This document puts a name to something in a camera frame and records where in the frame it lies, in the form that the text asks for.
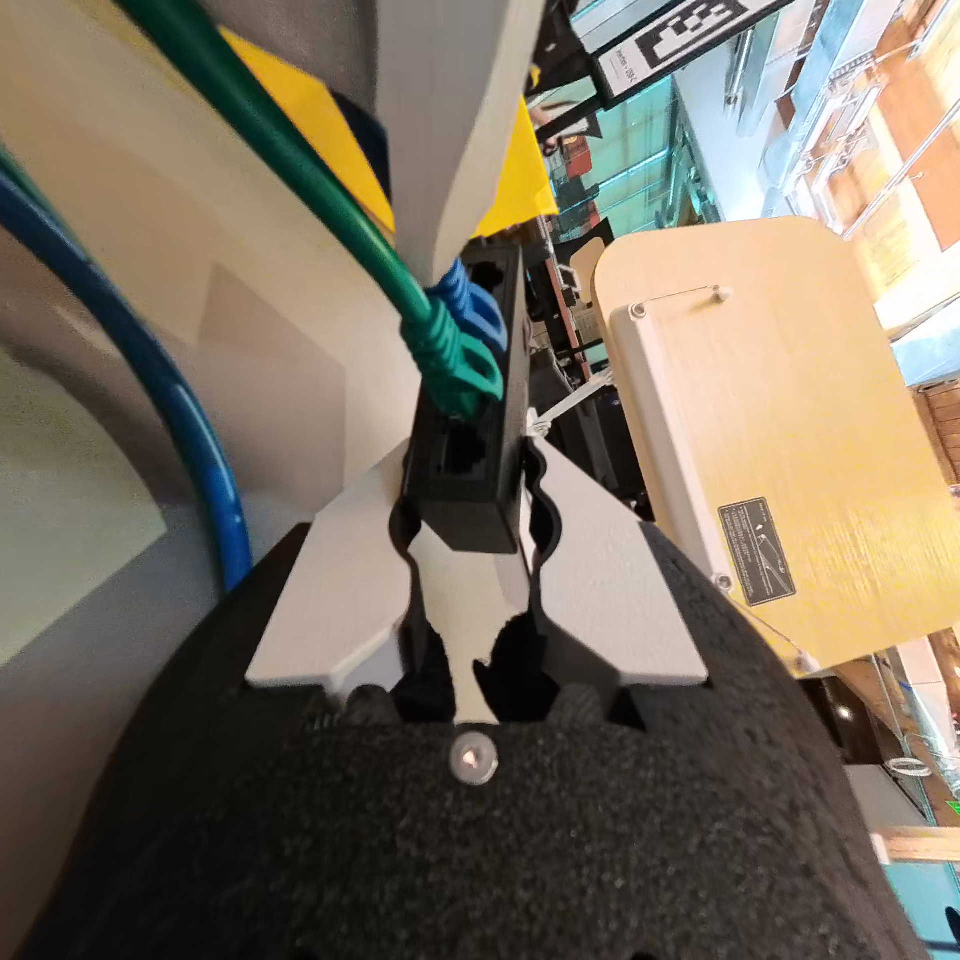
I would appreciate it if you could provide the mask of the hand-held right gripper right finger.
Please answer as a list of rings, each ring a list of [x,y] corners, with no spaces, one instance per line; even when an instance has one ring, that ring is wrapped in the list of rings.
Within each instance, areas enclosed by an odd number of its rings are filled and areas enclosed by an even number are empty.
[[[526,606],[473,673],[495,719],[640,724],[637,687],[695,687],[709,671],[643,523],[547,441],[521,446],[518,559],[498,570]]]

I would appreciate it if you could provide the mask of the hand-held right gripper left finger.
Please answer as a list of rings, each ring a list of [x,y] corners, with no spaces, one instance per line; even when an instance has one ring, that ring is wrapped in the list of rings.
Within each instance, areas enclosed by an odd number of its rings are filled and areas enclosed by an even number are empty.
[[[315,516],[246,667],[256,689],[318,688],[335,709],[378,688],[414,722],[450,723],[450,663],[409,547],[397,446]]]

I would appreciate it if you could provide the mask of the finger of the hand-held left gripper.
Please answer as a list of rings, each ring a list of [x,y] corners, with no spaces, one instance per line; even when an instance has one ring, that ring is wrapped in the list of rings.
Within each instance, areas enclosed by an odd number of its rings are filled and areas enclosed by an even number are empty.
[[[218,26],[376,114],[376,1],[200,1]]]
[[[495,204],[540,1],[379,1],[376,112],[395,249],[435,286]]]

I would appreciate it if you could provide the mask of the yellow storage bin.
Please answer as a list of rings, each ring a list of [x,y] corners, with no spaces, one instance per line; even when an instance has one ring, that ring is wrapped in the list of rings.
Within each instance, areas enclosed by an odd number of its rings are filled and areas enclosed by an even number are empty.
[[[361,146],[357,123],[348,119],[348,106],[339,105],[318,78],[226,27],[220,27],[219,32],[359,206],[387,239],[393,240],[391,202],[375,173],[374,162]],[[525,102],[520,103],[515,117],[494,202],[475,229],[474,238],[492,237],[539,216],[558,213]]]

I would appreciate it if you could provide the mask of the black ethernet switch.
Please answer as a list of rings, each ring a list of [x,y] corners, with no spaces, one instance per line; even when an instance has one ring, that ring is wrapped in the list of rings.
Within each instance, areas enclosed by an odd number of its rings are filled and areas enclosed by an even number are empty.
[[[492,353],[503,398],[477,419],[442,415],[421,389],[404,465],[402,497],[453,550],[515,554],[529,404],[530,324],[522,249],[468,246],[438,293],[461,330]]]

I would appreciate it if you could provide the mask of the black white marker sign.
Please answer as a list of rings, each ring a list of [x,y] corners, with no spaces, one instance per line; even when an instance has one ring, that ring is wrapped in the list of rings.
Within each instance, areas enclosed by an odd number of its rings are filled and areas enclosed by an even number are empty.
[[[591,94],[608,111],[779,12],[787,1],[592,1],[572,27],[587,59]]]

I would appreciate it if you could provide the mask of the wooden stand with white base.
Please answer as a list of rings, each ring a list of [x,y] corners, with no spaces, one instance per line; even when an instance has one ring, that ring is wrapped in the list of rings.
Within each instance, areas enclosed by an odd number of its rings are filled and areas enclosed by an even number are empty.
[[[957,502],[847,244],[642,232],[592,288],[656,525],[794,673],[958,625]]]

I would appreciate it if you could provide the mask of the wooden panel black frame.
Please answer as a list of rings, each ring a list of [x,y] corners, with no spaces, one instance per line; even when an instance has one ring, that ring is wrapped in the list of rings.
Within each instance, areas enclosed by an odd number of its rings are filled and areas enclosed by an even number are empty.
[[[592,236],[570,255],[569,266],[576,275],[580,291],[578,297],[584,305],[593,304],[594,274],[606,246],[602,236]]]

